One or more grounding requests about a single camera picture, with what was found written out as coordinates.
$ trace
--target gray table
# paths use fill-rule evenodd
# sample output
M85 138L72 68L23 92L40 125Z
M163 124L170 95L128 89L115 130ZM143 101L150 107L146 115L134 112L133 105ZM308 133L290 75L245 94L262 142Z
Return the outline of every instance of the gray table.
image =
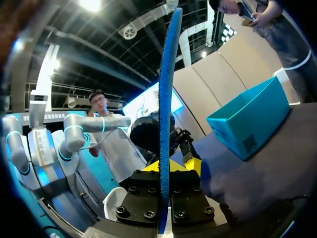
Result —
M281 128L255 157L240 160L214 134L194 146L203 160L202 188L243 221L277 198L310 194L317 178L317 103L292 107ZM173 160L182 164L182 155Z

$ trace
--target man with glasses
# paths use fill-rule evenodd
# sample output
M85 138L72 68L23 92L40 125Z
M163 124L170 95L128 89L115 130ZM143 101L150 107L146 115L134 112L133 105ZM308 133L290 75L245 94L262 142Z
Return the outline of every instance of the man with glasses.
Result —
M310 48L275 0L209 0L215 11L238 14L276 51L301 103L317 102L317 67Z
M108 100L102 90L91 93L89 101L92 104L93 111L97 112L98 117L122 116L107 110ZM102 152L113 176L122 187L125 187L126 179L135 170L141 170L145 167L146 160L132 143L124 129L117 128L103 133L93 133L91 139L92 143L89 152L94 157L98 157L99 153Z

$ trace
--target spotlight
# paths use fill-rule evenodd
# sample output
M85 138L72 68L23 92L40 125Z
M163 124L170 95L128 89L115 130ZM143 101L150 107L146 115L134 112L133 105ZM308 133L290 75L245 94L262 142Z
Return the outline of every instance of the spotlight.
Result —
M17 51L21 51L24 49L24 44L17 40L15 43L14 43L14 46L13 46L14 49L16 49Z
M55 69L55 70L58 70L59 67L60 67L60 62L59 62L59 60L56 60L56 61L55 61L55 65L54 65L54 69Z
M91 12L97 12L101 8L101 0L79 0L79 5Z

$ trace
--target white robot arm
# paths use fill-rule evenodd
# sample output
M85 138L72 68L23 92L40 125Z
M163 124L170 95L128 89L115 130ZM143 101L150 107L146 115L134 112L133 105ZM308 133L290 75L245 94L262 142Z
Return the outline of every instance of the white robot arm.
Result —
M24 146L19 133L19 122L15 116L7 116L2 119L5 142L10 151L10 160L22 173L30 171L30 163L25 154Z
M59 153L62 158L70 159L72 154L79 151L85 144L84 132L112 131L119 127L128 127L130 117L82 117L70 114L64 119L65 140Z

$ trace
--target hand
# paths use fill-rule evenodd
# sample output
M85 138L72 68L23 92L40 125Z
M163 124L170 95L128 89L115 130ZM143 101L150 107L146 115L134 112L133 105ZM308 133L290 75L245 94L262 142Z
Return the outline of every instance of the hand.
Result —
M99 155L99 147L98 146L89 146L89 152L92 156L98 157Z
M270 18L265 13L254 12L251 17L255 18L255 20L250 24L252 27L264 27L270 22Z

